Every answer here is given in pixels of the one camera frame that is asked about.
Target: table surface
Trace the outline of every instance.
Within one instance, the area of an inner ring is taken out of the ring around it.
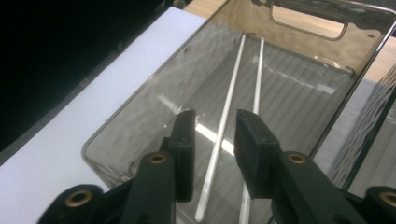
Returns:
[[[196,16],[208,19],[224,3],[225,0],[194,0],[184,10]],[[377,82],[387,74],[396,63],[396,37],[391,36],[375,58],[365,78]]]

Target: gray translucent container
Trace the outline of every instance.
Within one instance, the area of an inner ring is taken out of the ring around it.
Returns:
[[[285,10],[341,28],[337,33],[321,26],[318,32],[311,23],[288,20],[288,13],[285,19]],[[392,11],[343,1],[230,0],[91,137],[83,157],[116,187],[134,177],[143,155],[158,150],[178,112],[195,109],[194,195],[177,205],[177,223],[196,223],[213,138],[241,35],[247,34],[203,222],[237,223],[243,178],[233,156],[235,114],[253,107],[260,38],[265,48],[259,115],[283,150],[313,156],[394,26]],[[250,223],[264,223],[271,214],[268,200],[255,200]]]

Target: white plastic rod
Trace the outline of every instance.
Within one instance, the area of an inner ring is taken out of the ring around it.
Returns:
[[[209,201],[210,189],[212,187],[213,176],[215,175],[216,164],[218,163],[219,150],[223,140],[225,124],[230,111],[230,104],[233,98],[233,89],[235,87],[236,76],[238,74],[239,64],[241,62],[242,51],[245,44],[245,36],[242,36],[241,45],[239,46],[238,55],[236,57],[235,67],[233,68],[233,77],[231,78],[230,88],[228,89],[227,97],[224,104],[224,109],[221,115],[218,135],[215,145],[213,146],[212,155],[210,157],[209,165],[207,167],[204,186],[202,187],[201,198],[199,199],[195,220],[201,222],[204,219],[207,202]]]
[[[260,58],[257,69],[256,90],[254,92],[253,113],[259,114],[260,88],[262,86],[262,55],[264,52],[264,39],[260,44]],[[244,191],[242,193],[241,212],[239,214],[239,224],[248,224],[250,216],[250,195],[248,194],[247,185],[244,183]]]

